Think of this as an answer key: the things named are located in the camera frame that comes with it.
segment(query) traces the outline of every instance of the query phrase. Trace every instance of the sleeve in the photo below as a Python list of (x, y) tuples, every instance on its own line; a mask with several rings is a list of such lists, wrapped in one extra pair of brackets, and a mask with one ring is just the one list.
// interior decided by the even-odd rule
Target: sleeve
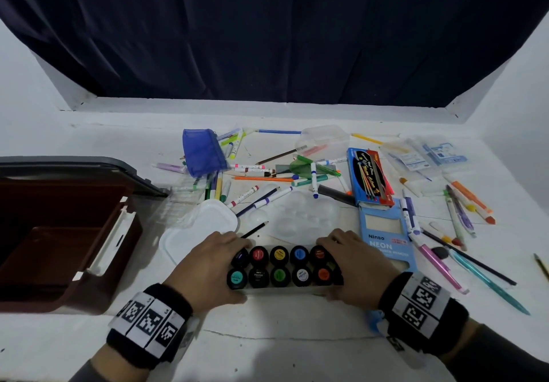
[(549, 364), (482, 325), (447, 366), (457, 382), (549, 381)]
[(69, 382), (109, 382), (103, 378), (97, 371), (93, 368), (92, 363), (87, 361), (84, 366), (82, 366), (78, 372), (76, 372)]

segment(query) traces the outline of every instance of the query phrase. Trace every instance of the box handle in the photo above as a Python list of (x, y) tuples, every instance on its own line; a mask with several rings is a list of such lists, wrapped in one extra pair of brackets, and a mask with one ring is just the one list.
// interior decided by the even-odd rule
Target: box handle
[(124, 237), (128, 233), (128, 230), (134, 222), (136, 213), (128, 213), (128, 206), (125, 205), (120, 210), (120, 216), (116, 220), (113, 228), (111, 229), (109, 235), (107, 236), (105, 243), (97, 254), (96, 258), (93, 260), (92, 264), (86, 271), (95, 276), (103, 276), (109, 267), (110, 263), (113, 261), (114, 256), (120, 248), (120, 244)]

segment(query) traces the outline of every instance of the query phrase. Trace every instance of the dark gray lid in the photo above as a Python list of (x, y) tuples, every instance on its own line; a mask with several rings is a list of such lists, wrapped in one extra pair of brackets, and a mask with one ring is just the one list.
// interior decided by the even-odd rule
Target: dark gray lid
[(82, 181), (130, 185), (135, 195), (167, 197), (120, 159), (103, 156), (6, 156), (0, 157), (0, 179)]

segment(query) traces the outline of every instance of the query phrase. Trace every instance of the brown storage box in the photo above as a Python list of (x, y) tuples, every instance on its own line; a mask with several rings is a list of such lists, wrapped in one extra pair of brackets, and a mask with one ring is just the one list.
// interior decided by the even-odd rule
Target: brown storage box
[(143, 231), (132, 194), (166, 196), (116, 159), (63, 160), (0, 158), (0, 312), (105, 312)]

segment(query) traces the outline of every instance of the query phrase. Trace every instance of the teal mechanical pencil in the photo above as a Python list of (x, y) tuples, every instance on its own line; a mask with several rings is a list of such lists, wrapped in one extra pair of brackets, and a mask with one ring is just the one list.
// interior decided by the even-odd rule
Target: teal mechanical pencil
[(503, 288), (501, 288), (498, 284), (496, 284), (494, 281), (492, 281), (490, 278), (488, 278), (486, 275), (484, 275), (481, 271), (479, 271), (475, 266), (470, 264), (469, 261), (467, 261), (465, 258), (461, 257), (459, 254), (455, 253), (454, 251), (449, 251), (449, 255), (452, 257), (454, 261), (459, 263), (461, 266), (463, 266), (465, 269), (467, 269), (471, 274), (475, 275), (478, 279), (483, 281), (487, 286), (489, 286), (496, 294), (498, 294), (500, 297), (502, 297), (505, 301), (507, 301), (509, 304), (511, 304), (513, 307), (518, 309), (521, 313), (527, 314), (530, 316), (530, 313), (527, 309), (525, 309), (520, 302), (515, 300), (511, 295), (507, 293)]

